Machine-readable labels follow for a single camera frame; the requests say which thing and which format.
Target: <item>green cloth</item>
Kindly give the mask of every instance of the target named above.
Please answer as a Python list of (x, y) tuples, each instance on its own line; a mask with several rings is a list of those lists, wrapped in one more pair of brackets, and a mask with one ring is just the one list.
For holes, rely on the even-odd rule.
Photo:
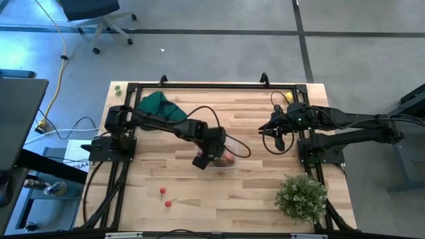
[[(183, 120), (187, 114), (181, 110), (173, 102), (169, 102), (163, 92), (154, 92), (146, 97), (143, 97), (137, 107), (138, 110), (143, 110), (146, 113), (151, 113), (155, 116), (162, 116), (170, 121)], [(155, 130), (151, 127), (141, 126), (143, 130)]]

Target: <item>desk leg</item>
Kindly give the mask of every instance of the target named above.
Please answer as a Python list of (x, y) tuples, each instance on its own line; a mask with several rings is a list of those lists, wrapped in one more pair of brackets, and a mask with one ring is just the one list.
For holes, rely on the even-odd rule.
[(26, 167), (41, 173), (47, 173), (55, 177), (84, 184), (86, 182), (87, 173), (68, 166), (64, 163), (58, 163), (47, 157), (38, 155), (26, 149), (21, 151), (16, 162), (18, 167)]

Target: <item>yellow cable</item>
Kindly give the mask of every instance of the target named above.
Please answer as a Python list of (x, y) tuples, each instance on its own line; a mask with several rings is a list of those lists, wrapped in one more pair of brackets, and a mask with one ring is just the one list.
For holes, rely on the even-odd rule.
[[(54, 26), (56, 27), (56, 30), (58, 30), (58, 33), (60, 34), (60, 37), (62, 37), (62, 42), (64, 44), (64, 54), (63, 56), (66, 56), (66, 44), (65, 44), (65, 39), (64, 36), (62, 35), (61, 31), (59, 30), (58, 25), (56, 25), (55, 21), (53, 21), (53, 19), (50, 17), (50, 15), (46, 12), (46, 10), (43, 8), (43, 6), (37, 1), (37, 4), (41, 7), (41, 9), (44, 11), (44, 13), (46, 13), (47, 17), (49, 17), (49, 19), (52, 21), (52, 23), (54, 24)], [(64, 67), (65, 67), (65, 59), (62, 59), (62, 64), (60, 65), (60, 70), (59, 70), (59, 77), (58, 77), (58, 86), (56, 87), (56, 92), (54, 93), (54, 96), (52, 98), (52, 100), (50, 101), (50, 103), (48, 103), (47, 109), (44, 112), (45, 116), (47, 117), (48, 112), (50, 111), (50, 108), (53, 105), (53, 102), (56, 100), (56, 97), (58, 96), (59, 90), (60, 90), (60, 83), (62, 82), (62, 73), (64, 72)], [(43, 118), (40, 123), (39, 126), (44, 128), (46, 125), (46, 118)]]

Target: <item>office chair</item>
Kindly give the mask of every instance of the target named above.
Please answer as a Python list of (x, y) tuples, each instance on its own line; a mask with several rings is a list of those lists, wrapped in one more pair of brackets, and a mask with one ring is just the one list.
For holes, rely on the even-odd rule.
[(119, 34), (127, 38), (128, 44), (133, 44), (133, 40), (129, 37), (129, 35), (121, 30), (113, 22), (113, 20), (131, 15), (133, 21), (136, 21), (137, 17), (131, 11), (110, 15), (110, 13), (117, 11), (120, 8), (118, 0), (62, 0), (60, 1), (60, 4), (62, 5), (68, 20), (75, 21), (90, 19), (76, 25), (78, 27), (78, 32), (81, 35), (84, 34), (81, 27), (98, 25), (92, 40), (92, 48), (95, 54), (99, 54), (100, 52), (96, 45), (99, 41), (100, 33), (102, 33), (103, 28), (106, 28), (108, 31), (111, 29), (117, 31)]

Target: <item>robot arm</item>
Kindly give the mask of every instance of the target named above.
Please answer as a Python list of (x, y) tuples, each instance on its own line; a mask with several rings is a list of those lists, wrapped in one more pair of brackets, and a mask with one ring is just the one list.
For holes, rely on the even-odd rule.
[(403, 134), (397, 130), (393, 121), (385, 120), (385, 115), (347, 114), (341, 110), (323, 106), (309, 106), (296, 102), (288, 106), (284, 113), (280, 106), (275, 106), (272, 119), (259, 128), (260, 134), (275, 138), (275, 146), (280, 151), (285, 150), (282, 135), (307, 129), (335, 130), (348, 127), (362, 130), (325, 135), (314, 133), (303, 148), (307, 155), (327, 150), (333, 146), (347, 145), (363, 141), (379, 143), (397, 143), (403, 139)]
[(128, 106), (110, 107), (105, 121), (105, 129), (111, 137), (101, 137), (93, 140), (91, 145), (83, 145), (89, 150), (91, 161), (104, 161), (106, 154), (110, 161), (131, 159), (135, 150), (136, 139), (130, 139), (126, 132), (138, 127), (147, 126), (153, 129), (174, 133), (179, 139), (190, 141), (202, 150), (200, 156), (193, 159), (192, 164), (200, 169), (205, 167), (224, 153), (226, 130), (223, 127), (208, 127), (206, 122), (196, 119), (169, 121), (160, 116), (154, 116), (141, 110), (133, 110)]

